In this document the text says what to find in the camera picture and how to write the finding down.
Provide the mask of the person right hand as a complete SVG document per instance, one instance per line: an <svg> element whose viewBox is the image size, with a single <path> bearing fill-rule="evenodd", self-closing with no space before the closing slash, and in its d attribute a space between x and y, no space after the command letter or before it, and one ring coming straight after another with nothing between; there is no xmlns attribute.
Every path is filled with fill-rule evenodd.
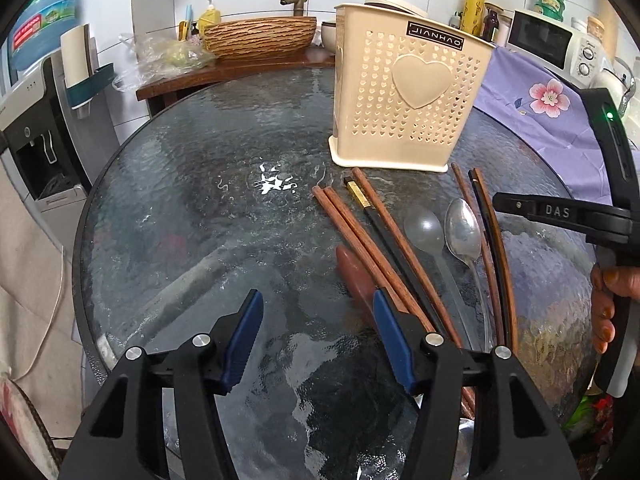
<svg viewBox="0 0 640 480"><path fill-rule="evenodd" d="M634 266L616 266L602 270L596 264L590 274L591 324L593 347L603 354L614 340L616 329L612 323L615 314L613 296L640 298L640 272Z"/></svg>

